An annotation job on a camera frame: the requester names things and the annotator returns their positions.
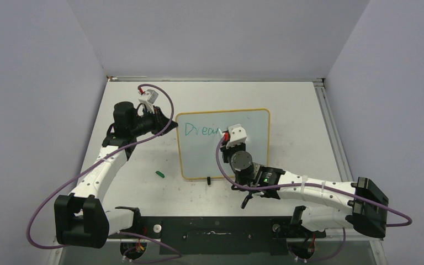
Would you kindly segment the yellow framed whiteboard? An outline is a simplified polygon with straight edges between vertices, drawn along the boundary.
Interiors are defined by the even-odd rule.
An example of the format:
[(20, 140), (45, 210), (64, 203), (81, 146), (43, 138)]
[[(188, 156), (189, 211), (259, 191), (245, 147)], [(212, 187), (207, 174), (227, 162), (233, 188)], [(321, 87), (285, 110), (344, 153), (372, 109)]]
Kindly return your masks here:
[(224, 132), (235, 124), (246, 130), (246, 151), (253, 161), (267, 165), (270, 121), (271, 113), (265, 108), (179, 113), (175, 122), (183, 178), (222, 178), (215, 160), (215, 149), (221, 139), (218, 128)]

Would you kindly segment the green marker cap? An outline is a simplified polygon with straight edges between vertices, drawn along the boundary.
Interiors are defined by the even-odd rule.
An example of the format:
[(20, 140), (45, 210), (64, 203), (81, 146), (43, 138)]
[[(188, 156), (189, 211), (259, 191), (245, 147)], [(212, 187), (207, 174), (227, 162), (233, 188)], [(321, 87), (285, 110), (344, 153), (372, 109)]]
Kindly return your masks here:
[(156, 171), (155, 172), (159, 177), (161, 177), (161, 178), (165, 178), (165, 175), (162, 173), (162, 172), (160, 172), (160, 171)]

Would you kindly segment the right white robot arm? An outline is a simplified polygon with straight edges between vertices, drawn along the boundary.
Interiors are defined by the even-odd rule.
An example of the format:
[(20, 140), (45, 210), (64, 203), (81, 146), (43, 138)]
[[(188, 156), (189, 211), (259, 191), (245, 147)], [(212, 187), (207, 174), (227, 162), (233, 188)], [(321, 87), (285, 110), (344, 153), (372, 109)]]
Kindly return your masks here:
[(243, 208), (254, 196), (299, 201), (290, 221), (290, 229), (297, 236), (342, 228), (377, 239), (386, 235), (389, 199), (369, 178), (333, 182), (267, 167), (254, 163), (243, 144), (227, 148), (219, 143), (215, 158), (218, 166), (223, 159), (235, 175), (229, 180), (232, 190), (248, 192)]

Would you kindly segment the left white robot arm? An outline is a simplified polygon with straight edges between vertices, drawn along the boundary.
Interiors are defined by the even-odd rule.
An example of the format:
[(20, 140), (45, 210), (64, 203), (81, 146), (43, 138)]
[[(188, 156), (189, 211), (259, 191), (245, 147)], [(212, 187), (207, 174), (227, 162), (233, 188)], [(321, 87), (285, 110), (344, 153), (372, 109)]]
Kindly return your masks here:
[(148, 133), (162, 136), (178, 124), (154, 105), (139, 115), (131, 102), (117, 103), (113, 117), (97, 166), (68, 195), (59, 195), (54, 202), (56, 239), (61, 245), (101, 248), (118, 231), (130, 238), (142, 232), (138, 208), (105, 210), (102, 202), (114, 177), (134, 152), (137, 138)]

